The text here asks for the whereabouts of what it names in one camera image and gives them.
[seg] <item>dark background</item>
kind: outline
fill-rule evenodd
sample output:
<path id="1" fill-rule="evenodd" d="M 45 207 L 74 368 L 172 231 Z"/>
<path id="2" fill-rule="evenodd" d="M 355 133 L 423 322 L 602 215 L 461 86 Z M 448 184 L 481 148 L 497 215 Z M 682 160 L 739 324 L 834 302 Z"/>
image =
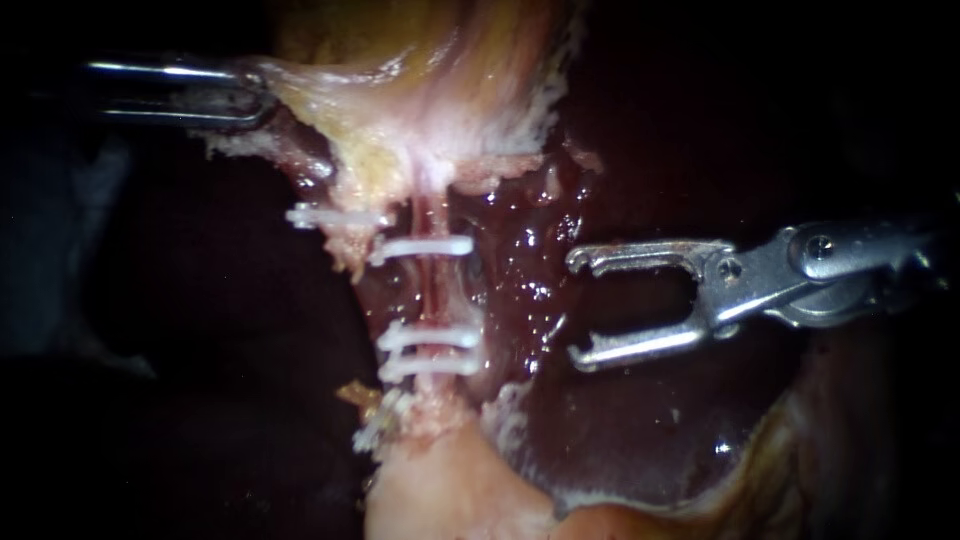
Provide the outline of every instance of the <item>dark background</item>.
<path id="1" fill-rule="evenodd" d="M 2 23 L 0 53 L 43 61 L 98 48 L 263 52 L 264 18 L 247 4 L 18 5 Z M 955 47 L 944 13 L 916 4 L 670 5 L 617 12 L 601 3 L 591 31 L 613 61 L 662 48 L 740 81 L 769 128 L 756 133 L 758 144 L 784 141 L 809 179 L 799 208 L 956 206 Z M 319 242 L 287 234 L 282 210 L 293 195 L 277 173 L 205 162 L 196 142 L 172 130 L 41 121 L 10 105 L 0 171 L 24 152 L 69 167 L 93 159 L 109 136 L 129 145 L 134 170 L 84 306 L 114 351 L 144 354 L 155 376 L 50 355 L 5 358 L 4 526 L 30 527 L 31 536 L 69 528 L 102 537 L 356 537 L 355 500 L 370 469 L 349 452 L 353 412 L 329 390 L 353 377 L 372 381 L 373 360 L 349 288 L 326 271 Z M 8 169 L 2 181 L 22 178 Z M 270 248 L 233 249 L 247 244 Z M 8 268 L 26 268 L 2 256 Z M 915 535 L 955 510 L 956 497 L 936 489 L 958 479 L 955 381 L 944 369 L 957 356 L 955 307 L 947 295 L 898 321 L 898 516 Z"/>

